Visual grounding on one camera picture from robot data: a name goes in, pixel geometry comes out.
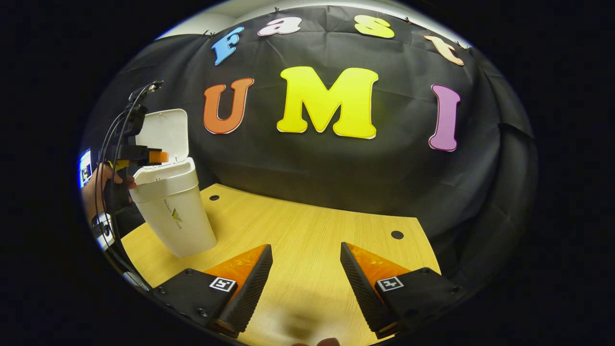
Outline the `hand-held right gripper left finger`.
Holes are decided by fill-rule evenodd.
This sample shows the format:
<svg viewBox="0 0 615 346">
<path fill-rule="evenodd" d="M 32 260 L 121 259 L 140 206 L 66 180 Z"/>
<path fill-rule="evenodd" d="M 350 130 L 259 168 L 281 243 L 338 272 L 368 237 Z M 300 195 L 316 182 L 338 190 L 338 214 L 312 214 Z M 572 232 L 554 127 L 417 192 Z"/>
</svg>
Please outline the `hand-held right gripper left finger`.
<svg viewBox="0 0 615 346">
<path fill-rule="evenodd" d="M 183 269 L 151 295 L 185 320 L 236 339 L 253 317 L 272 264 L 271 245 L 257 246 L 204 272 Z"/>
</svg>

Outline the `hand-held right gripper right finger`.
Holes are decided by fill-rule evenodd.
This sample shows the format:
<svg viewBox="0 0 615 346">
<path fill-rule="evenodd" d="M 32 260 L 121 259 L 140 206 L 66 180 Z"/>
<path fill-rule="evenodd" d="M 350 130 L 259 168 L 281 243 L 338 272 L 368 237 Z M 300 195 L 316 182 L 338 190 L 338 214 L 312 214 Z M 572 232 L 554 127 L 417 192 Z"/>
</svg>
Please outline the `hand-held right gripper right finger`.
<svg viewBox="0 0 615 346">
<path fill-rule="evenodd" d="M 348 242 L 340 262 L 377 339 L 415 332 L 464 301 L 464 288 L 429 267 L 409 270 Z"/>
</svg>

